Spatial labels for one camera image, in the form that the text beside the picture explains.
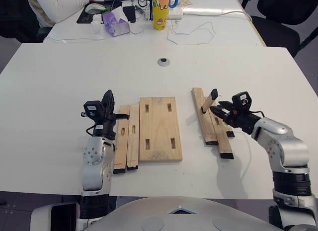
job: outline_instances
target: wooden stick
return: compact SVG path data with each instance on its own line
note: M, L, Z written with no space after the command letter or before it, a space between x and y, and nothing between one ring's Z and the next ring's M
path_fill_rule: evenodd
M195 108L198 114L202 134L204 137L205 144L207 145L218 145L217 136L215 134L213 124L208 113L202 113L201 107L205 101L202 88L193 88L192 94L195 101Z
M130 105L127 148L127 170L138 169L139 160L139 104Z
M218 148L220 157L223 159L234 159L232 148L227 133L224 129L225 123L220 118L215 116L210 109L208 111L219 142Z
M218 90L216 88L213 89L201 107L202 113L206 113L218 96Z
M120 106L119 113L129 114L129 105ZM118 121L114 174L126 172L129 120Z

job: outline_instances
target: mouse pad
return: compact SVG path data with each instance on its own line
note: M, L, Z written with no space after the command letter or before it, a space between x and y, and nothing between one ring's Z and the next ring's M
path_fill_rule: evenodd
M89 4L87 4L84 7L84 9L81 12L81 14L80 14L80 16L79 16L79 18L78 18L76 23L78 23L78 24L89 24L89 23L91 23L93 21L93 15L88 14L88 13L85 12L86 7L88 5L90 5L91 3L97 3L97 4L101 4L101 5L105 6L106 7L105 13L110 12L111 11L111 6L113 5L113 1L91 1ZM122 4L123 4L122 1L115 1L113 9L121 6Z

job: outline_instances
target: computer mouse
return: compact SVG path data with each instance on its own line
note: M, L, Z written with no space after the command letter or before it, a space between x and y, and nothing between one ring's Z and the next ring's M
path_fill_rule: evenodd
M91 15L105 11L106 7L98 3L91 3L85 8L85 12Z

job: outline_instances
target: purple tissue box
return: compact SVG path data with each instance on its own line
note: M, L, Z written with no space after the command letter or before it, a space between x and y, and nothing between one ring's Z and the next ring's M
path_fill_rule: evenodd
M117 21L112 12L103 15L104 25L112 36L119 36L130 32L129 24L123 19Z

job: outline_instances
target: floor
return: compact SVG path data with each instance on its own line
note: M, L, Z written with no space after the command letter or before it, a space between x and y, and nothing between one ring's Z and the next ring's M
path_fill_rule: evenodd
M246 12L251 15L261 16L257 10L257 2L258 0L251 1L245 9ZM293 26L292 28L298 31L301 39L304 39L317 25L318 8L306 22L301 25ZM0 37L0 48L6 48L5 51L1 50L0 54L0 73L19 46L20 43L15 39ZM316 94L318 94L318 38L300 51L295 57L295 61L303 71ZM0 206L0 231L28 231L30 230L31 213L34 209L53 203L60 203L62 202L62 199L64 202L75 201L75 197L72 196L63 196L62 198L61 195L39 195L12 192L0 192L0 199L7 201L7 205ZM135 199L136 198L133 197L119 197L117 200L117 207ZM268 207L274 205L271 200L216 201L265 221L268 221Z

